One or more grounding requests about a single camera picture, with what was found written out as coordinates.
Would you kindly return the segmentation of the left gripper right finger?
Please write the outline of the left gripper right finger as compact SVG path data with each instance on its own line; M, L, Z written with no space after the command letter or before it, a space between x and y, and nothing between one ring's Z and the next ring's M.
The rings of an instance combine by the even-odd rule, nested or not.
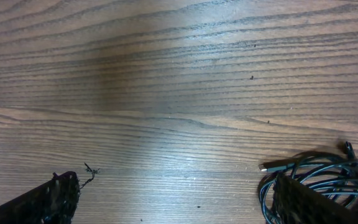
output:
M358 224L358 214L279 173L273 205L282 223Z

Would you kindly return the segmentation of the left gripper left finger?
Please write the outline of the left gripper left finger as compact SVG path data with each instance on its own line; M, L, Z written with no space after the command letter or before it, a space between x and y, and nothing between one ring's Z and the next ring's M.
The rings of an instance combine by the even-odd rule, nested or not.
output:
M0 224L71 224L81 189L99 169L86 166L92 177L81 184L76 172L56 173L50 181L0 205Z

